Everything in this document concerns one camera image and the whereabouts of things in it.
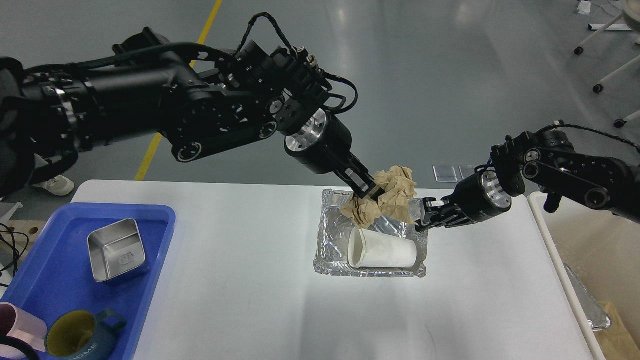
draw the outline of foil container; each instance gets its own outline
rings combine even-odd
[[[322,215],[318,228],[318,241],[314,270],[319,274],[355,277],[424,277],[427,258],[427,231],[418,233],[414,225],[388,218],[385,215],[375,220],[369,230],[387,235],[406,238],[415,242],[417,260],[411,268],[352,268],[347,260],[349,235],[355,227],[348,217],[340,213],[351,192],[324,189],[322,195]],[[419,199],[411,199],[410,214],[420,218]]]

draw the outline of pink object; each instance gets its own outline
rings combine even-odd
[[[35,350],[45,352],[47,324],[8,302],[0,302],[0,334],[20,339]],[[0,345],[0,356],[14,360],[26,357],[22,352],[6,345]]]

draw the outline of blue plastic tray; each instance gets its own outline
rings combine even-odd
[[[87,236],[124,218],[138,223],[150,270],[111,287],[93,280]],[[127,319],[110,359],[130,359],[147,317],[160,270],[173,236],[175,213],[162,205],[72,203],[49,219],[9,285],[2,301],[41,318],[48,328],[75,309],[98,313],[107,307]],[[39,352],[41,359],[57,359]]]

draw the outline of caster wheel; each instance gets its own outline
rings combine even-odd
[[[618,119],[616,121],[613,122],[613,126],[617,127],[618,129],[621,129],[627,122],[622,120],[622,119]]]

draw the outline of white chair leg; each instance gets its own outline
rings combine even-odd
[[[598,35],[602,34],[609,26],[613,25],[616,23],[616,21],[622,19],[622,14],[616,16],[615,18],[613,18],[611,21],[609,21],[607,24],[605,24],[604,26],[602,26],[600,29],[598,29],[596,32],[594,32],[593,34],[591,34],[589,37],[587,37],[586,39],[584,39],[581,43],[578,44],[578,47],[575,48],[575,50],[573,50],[573,53],[576,55],[580,55],[584,52],[584,46],[593,40],[593,38],[597,37]]]
[[[630,122],[632,120],[638,120],[640,119],[640,110],[636,111],[635,113],[625,117],[624,119],[618,119],[613,123],[613,126],[617,127],[618,129],[623,127],[627,122]]]
[[[613,78],[615,75],[621,72],[625,72],[627,69],[633,67],[637,63],[640,63],[640,56],[622,65],[617,70],[615,70],[614,72],[610,73],[609,75],[605,76],[600,81],[598,81],[598,84],[596,84],[596,86],[593,87],[593,92],[596,94],[601,93],[602,90],[604,90],[604,85],[606,85],[609,82],[609,80],[611,80],[611,78]]]

